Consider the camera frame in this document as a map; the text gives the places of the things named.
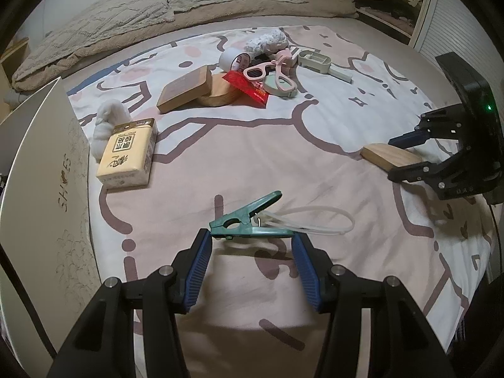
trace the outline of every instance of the white tape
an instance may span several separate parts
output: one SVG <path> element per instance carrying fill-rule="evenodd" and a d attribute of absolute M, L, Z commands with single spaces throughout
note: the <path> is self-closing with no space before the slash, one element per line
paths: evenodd
<path fill-rule="evenodd" d="M 243 71 L 250 64 L 250 55 L 235 47 L 226 49 L 219 58 L 219 67 L 226 72 Z"/>

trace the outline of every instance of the white cable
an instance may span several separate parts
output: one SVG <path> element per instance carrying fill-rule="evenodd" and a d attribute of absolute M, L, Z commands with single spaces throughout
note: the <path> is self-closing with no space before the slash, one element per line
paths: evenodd
<path fill-rule="evenodd" d="M 334 212 L 345 216 L 351 222 L 351 225 L 343 227 L 340 229 L 331 227 L 319 227 L 319 226 L 305 226 L 299 223 L 294 223 L 283 218 L 285 215 L 290 215 L 299 212 L 308 212 L 310 210 L 320 212 Z M 263 210 L 254 216 L 254 221 L 257 223 L 260 221 L 260 225 L 267 225 L 271 227 L 279 227 L 283 229 L 293 230 L 295 232 L 310 233 L 310 234 L 345 234 L 352 230 L 355 226 L 355 220 L 349 212 L 346 210 L 333 208 L 331 206 L 306 206 L 304 208 L 293 208 L 281 210 L 276 213 L 269 212 L 268 210 Z"/>

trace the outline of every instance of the mattress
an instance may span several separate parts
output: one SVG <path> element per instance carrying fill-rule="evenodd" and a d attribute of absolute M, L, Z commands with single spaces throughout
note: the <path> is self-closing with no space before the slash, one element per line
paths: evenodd
<path fill-rule="evenodd" d="M 156 103 L 168 82 L 206 64 L 219 72 L 225 48 L 267 32 L 249 18 L 247 26 L 234 20 L 160 36 L 66 79 L 87 137 L 108 99 L 126 104 L 134 119 L 156 118 L 160 132 L 147 187 L 107 191 L 90 161 L 91 233 L 102 280 L 146 277 L 211 220 L 279 189 L 284 196 L 272 211 L 324 204 L 351 213 L 351 232 L 313 235 L 313 244 L 360 277 L 398 276 L 447 349 L 488 264 L 490 212 L 481 196 L 440 201 L 422 182 L 391 183 L 359 150 L 412 130 L 421 113 L 454 103 L 456 94 L 420 55 L 356 20 L 252 21 L 282 26 L 292 45 L 331 56 L 353 84 L 298 67 L 297 96 L 270 97 L 266 109 L 241 97 L 230 106 L 160 115 Z M 436 162 L 457 148 L 430 140 L 415 151 Z M 289 240 L 214 240 L 197 305 L 178 318 L 178 328 L 194 377 L 312 376 L 327 321 L 304 298 Z M 137 312 L 135 361 L 145 374 L 141 334 Z M 367 376 L 368 357 L 364 312 L 358 376 Z"/>

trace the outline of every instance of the white cotton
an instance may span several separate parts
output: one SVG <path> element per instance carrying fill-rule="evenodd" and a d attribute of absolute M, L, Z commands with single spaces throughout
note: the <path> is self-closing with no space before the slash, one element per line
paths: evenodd
<path fill-rule="evenodd" d="M 102 103 L 96 112 L 95 130 L 90 144 L 90 152 L 97 162 L 101 161 L 114 127 L 131 120 L 128 109 L 119 100 Z"/>
<path fill-rule="evenodd" d="M 278 28 L 275 28 L 271 32 L 268 32 L 268 34 L 248 40 L 245 43 L 244 50 L 249 52 L 252 58 L 255 58 L 261 54 L 273 55 L 288 47 L 289 41 L 285 34 Z"/>

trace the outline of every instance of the white wardrobe door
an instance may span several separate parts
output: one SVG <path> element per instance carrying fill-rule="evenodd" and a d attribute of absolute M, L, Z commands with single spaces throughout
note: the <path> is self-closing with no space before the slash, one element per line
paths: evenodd
<path fill-rule="evenodd" d="M 437 0 L 419 52 L 439 68 L 435 57 L 454 51 L 474 67 L 492 88 L 504 121 L 504 62 L 490 37 L 460 0 Z"/>

